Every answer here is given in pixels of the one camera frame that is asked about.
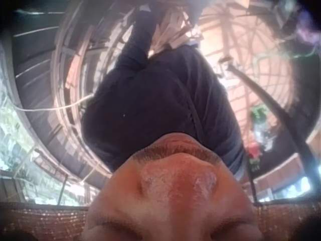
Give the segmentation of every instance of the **skin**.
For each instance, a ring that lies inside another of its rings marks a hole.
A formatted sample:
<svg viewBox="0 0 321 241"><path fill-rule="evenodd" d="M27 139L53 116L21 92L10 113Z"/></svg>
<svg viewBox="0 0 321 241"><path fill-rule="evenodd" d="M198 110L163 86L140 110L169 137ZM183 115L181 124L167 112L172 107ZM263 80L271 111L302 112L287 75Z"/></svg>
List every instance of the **skin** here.
<svg viewBox="0 0 321 241"><path fill-rule="evenodd" d="M185 134L131 156L89 208L82 240L262 240L252 205L222 160Z"/></svg>

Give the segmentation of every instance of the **wicker surface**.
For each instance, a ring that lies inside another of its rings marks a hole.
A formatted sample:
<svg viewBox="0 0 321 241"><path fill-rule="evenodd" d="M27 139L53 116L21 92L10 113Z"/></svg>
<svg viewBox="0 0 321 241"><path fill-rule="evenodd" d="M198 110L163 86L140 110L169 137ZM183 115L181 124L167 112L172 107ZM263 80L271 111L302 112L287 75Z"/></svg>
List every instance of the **wicker surface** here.
<svg viewBox="0 0 321 241"><path fill-rule="evenodd" d="M77 240L82 232L87 207L64 207L21 203L4 203L11 220L4 232L24 230L39 241ZM268 240L288 240L293 230L312 215L321 216L320 201L279 202L258 205L255 212L259 227Z"/></svg>

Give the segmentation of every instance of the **mustache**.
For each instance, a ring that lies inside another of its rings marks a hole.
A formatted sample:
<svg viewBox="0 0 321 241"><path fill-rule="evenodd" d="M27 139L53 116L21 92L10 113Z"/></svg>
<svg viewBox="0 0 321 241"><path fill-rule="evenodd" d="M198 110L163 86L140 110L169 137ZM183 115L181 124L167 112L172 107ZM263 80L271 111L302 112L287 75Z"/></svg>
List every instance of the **mustache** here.
<svg viewBox="0 0 321 241"><path fill-rule="evenodd" d="M138 161L140 164L145 164L150 161L156 161L162 158L169 157L177 153L186 153L194 156L202 161L216 165L221 162L221 158L214 152L208 149L201 149L196 147L184 147L184 146L154 146L146 147L134 155L132 158Z"/></svg>

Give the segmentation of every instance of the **man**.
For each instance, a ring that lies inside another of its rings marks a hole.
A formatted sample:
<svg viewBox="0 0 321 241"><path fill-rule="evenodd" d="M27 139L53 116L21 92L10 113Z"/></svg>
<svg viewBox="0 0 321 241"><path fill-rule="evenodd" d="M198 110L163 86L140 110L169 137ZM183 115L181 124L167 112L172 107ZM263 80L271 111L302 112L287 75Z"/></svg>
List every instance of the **man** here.
<svg viewBox="0 0 321 241"><path fill-rule="evenodd" d="M246 153L224 89L194 46L148 59L160 15L141 9L83 118L114 173L82 239L261 240L236 180Z"/></svg>

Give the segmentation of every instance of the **nose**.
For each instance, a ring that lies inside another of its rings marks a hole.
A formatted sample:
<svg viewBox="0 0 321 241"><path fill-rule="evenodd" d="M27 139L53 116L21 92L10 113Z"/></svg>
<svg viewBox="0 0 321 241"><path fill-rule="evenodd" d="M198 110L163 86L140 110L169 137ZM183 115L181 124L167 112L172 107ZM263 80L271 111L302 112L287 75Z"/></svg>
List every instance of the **nose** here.
<svg viewBox="0 0 321 241"><path fill-rule="evenodd" d="M210 198L215 184L214 167L184 153L148 163L141 171L143 195L167 207L200 204Z"/></svg>

